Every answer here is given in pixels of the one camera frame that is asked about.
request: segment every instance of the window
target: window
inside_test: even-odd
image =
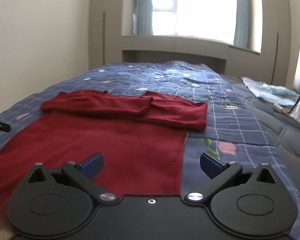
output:
[[[182,35],[234,43],[237,0],[152,0],[154,35]]]

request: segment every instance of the red cloth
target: red cloth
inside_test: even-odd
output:
[[[147,92],[116,97],[96,90],[61,92],[46,113],[0,151],[0,214],[36,162],[60,167],[101,152],[94,181],[116,195],[179,193],[186,129],[204,130],[206,103]]]

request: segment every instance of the light blue curtain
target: light blue curtain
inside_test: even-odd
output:
[[[248,48],[250,34],[250,0],[237,0],[237,23],[233,45]]]
[[[152,35],[152,0],[137,0],[135,34]]]

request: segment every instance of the folded blue clothing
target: folded blue clothing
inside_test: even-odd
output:
[[[248,77],[242,77],[241,79],[256,98],[261,98],[273,104],[292,108],[299,96],[295,91],[289,90],[286,87],[268,85],[267,83],[258,82]]]

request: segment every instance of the silver bolt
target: silver bolt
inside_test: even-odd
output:
[[[115,195],[112,193],[103,193],[100,195],[100,199],[103,201],[112,201],[115,199]]]
[[[190,199],[192,201],[199,201],[199,200],[203,199],[203,195],[198,192],[192,192],[192,193],[188,194],[188,199]]]
[[[156,203],[157,201],[155,200],[155,199],[148,199],[148,203],[149,204],[154,204],[154,203]]]

